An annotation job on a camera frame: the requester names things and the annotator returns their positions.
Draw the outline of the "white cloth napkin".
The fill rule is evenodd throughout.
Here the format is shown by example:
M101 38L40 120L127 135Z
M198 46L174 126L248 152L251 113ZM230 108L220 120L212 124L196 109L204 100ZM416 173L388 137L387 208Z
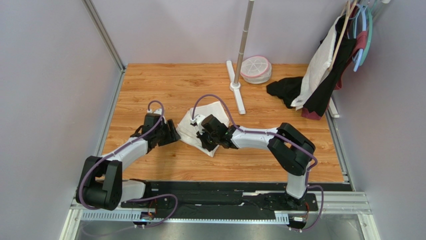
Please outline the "white cloth napkin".
M216 150L219 148L215 147L212 151L208 151L202 147L202 142L197 138L197 129L191 125L193 108L190 108L180 123L177 125L177 132L180 136L180 140L192 147L197 148L204 154L213 158ZM195 115L203 115L205 117L212 114L216 117L221 123L225 124L227 127L230 124L230 119L228 118L222 104L219 101L207 104L207 105L198 105L195 109Z

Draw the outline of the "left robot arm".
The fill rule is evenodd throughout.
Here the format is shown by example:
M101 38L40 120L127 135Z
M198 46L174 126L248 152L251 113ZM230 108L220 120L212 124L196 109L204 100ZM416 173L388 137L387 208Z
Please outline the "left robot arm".
M142 199L148 182L123 179L123 171L156 146L177 142L180 136L172 119L160 113L147 113L143 125L114 151L89 156L83 165L76 201L90 210L113 211L122 202Z

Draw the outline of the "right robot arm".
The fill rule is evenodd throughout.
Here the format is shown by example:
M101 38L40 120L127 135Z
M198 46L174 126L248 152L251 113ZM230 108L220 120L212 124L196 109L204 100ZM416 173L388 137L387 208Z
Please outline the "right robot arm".
M271 152L287 172L286 193L302 200L307 192L307 178L316 146L289 123L269 129L226 126L212 114L196 115L190 124L203 149L211 152L218 146L225 149L259 149Z

